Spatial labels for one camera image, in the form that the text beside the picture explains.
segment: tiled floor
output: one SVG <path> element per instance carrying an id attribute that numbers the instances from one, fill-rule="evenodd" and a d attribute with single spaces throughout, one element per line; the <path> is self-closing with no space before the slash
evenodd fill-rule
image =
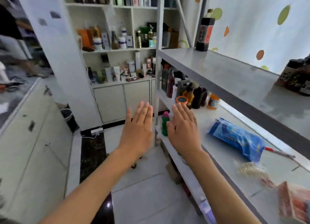
<path id="1" fill-rule="evenodd" d="M 107 152 L 118 146 L 123 125 L 104 130 Z M 115 224 L 206 223 L 182 187 L 169 177 L 160 147 L 152 148 L 137 161 L 112 189 Z"/>

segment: dark marble floor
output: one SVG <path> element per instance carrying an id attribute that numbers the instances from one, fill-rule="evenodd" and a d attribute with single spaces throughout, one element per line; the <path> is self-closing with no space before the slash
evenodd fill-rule
<path id="1" fill-rule="evenodd" d="M 80 183 L 83 182 L 107 158 L 104 135 L 94 139 L 82 138 Z M 91 224 L 114 224 L 111 193 L 102 203 Z"/>

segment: upright metal frame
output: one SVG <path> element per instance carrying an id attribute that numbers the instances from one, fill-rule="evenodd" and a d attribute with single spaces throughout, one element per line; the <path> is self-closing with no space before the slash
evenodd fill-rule
<path id="1" fill-rule="evenodd" d="M 205 8 L 206 7 L 206 1 L 207 0 L 203 0 L 202 4 L 199 7 Z M 190 47 L 192 47 L 192 42 L 191 42 L 191 38 L 189 36 L 189 32 L 187 29 L 187 24 L 186 24 L 183 9 L 181 6 L 181 2 L 180 2 L 180 0 L 176 0 L 176 3 L 177 3 L 178 11 L 180 13 L 182 23 L 184 25 L 184 30 L 185 30 L 186 38 L 188 41 L 188 45 Z M 161 77 L 161 57 L 159 56 L 158 51 L 161 50 L 161 47 L 162 47 L 162 24 L 163 24 L 163 21 L 164 21 L 164 0 L 157 0 L 157 42 L 156 42 L 156 71 L 155 71 L 156 101 L 155 101 L 155 105 L 153 106 L 155 125 L 157 125 L 157 123 L 158 123 L 157 117 L 158 117 L 158 108 L 159 108 L 159 97 L 158 97 L 157 92 L 160 89 L 160 77 Z M 156 137 L 157 137 L 157 131 L 155 130 L 154 145 L 156 145 Z"/>

